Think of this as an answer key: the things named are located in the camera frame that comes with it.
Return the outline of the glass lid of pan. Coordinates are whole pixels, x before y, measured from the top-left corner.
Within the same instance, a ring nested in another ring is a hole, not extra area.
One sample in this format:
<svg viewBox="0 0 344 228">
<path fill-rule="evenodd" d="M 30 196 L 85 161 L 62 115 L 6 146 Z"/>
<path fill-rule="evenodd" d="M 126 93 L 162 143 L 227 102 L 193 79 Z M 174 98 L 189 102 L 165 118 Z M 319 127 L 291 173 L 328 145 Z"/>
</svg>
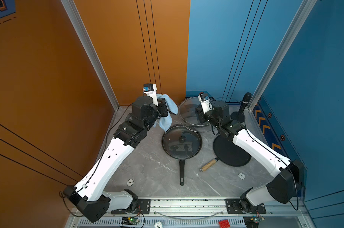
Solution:
<svg viewBox="0 0 344 228">
<path fill-rule="evenodd" d="M 202 110 L 198 97 L 189 97 L 181 102 L 178 110 L 180 123 L 187 129 L 197 133 L 207 133 L 211 131 L 208 122 L 199 121 L 199 111 Z"/>
</svg>

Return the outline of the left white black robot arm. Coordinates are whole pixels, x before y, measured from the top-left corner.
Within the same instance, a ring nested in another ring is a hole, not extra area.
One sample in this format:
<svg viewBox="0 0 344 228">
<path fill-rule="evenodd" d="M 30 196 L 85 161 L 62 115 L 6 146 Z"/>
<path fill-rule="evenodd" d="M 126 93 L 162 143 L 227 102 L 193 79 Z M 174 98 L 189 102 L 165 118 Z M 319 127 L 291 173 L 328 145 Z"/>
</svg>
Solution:
<svg viewBox="0 0 344 228">
<path fill-rule="evenodd" d="M 132 103 L 132 112 L 116 129 L 109 145 L 88 174 L 76 185 L 68 185 L 60 197 L 68 199 L 90 222 L 96 222 L 104 214 L 136 210 L 138 196 L 125 189 L 106 192 L 104 189 L 118 167 L 147 136 L 157 120 L 169 114 L 165 98 L 138 97 Z"/>
</svg>

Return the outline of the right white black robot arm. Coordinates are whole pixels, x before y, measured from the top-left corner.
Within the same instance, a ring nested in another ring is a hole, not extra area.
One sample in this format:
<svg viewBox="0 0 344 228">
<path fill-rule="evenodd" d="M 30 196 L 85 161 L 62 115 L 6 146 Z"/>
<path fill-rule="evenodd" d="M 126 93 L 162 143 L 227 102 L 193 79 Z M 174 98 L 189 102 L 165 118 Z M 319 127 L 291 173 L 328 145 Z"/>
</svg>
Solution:
<svg viewBox="0 0 344 228">
<path fill-rule="evenodd" d="M 304 186 L 304 165 L 301 161 L 292 161 L 277 153 L 254 136 L 245 124 L 232 120 L 229 106 L 224 101 L 199 97 L 199 102 L 199 121 L 216 127 L 223 139 L 257 160 L 273 177 L 266 185 L 251 188 L 241 195 L 239 204 L 243 212 L 255 212 L 259 205 L 269 201 L 286 204 L 293 197 L 298 197 Z"/>
</svg>

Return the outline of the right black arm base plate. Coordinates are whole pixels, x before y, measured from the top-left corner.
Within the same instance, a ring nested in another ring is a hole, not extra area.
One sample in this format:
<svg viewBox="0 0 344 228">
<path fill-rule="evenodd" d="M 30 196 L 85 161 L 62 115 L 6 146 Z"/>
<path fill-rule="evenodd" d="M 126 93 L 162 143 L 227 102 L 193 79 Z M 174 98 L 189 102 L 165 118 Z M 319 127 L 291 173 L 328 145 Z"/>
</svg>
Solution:
<svg viewBox="0 0 344 228">
<path fill-rule="evenodd" d="M 238 199 L 225 199 L 226 208 L 228 214 L 266 214 L 266 207 L 264 204 L 259 204 L 258 206 L 252 206 L 249 202 Z"/>
</svg>

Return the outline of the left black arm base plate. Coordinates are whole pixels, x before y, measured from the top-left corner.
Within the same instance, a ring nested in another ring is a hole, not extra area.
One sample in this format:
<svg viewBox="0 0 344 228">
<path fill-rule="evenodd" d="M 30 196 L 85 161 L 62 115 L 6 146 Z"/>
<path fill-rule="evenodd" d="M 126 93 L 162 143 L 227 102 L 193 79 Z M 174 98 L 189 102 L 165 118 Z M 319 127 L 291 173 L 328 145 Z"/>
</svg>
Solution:
<svg viewBox="0 0 344 228">
<path fill-rule="evenodd" d="M 126 214 L 138 214 L 141 212 L 143 215 L 150 214 L 151 200 L 150 199 L 138 199 L 136 208 L 132 211 L 118 209 L 111 211 L 113 215 L 126 215 Z"/>
</svg>

